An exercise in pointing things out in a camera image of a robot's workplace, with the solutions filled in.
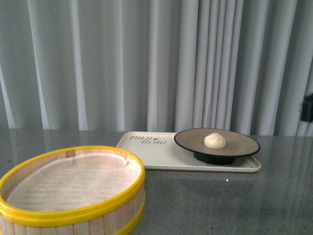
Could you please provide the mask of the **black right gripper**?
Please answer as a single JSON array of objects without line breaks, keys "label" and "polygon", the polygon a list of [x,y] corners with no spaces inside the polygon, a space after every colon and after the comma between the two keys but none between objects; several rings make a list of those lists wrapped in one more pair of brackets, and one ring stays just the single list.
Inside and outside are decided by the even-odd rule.
[{"label": "black right gripper", "polygon": [[301,105],[301,120],[305,122],[313,121],[313,93],[304,96]]}]

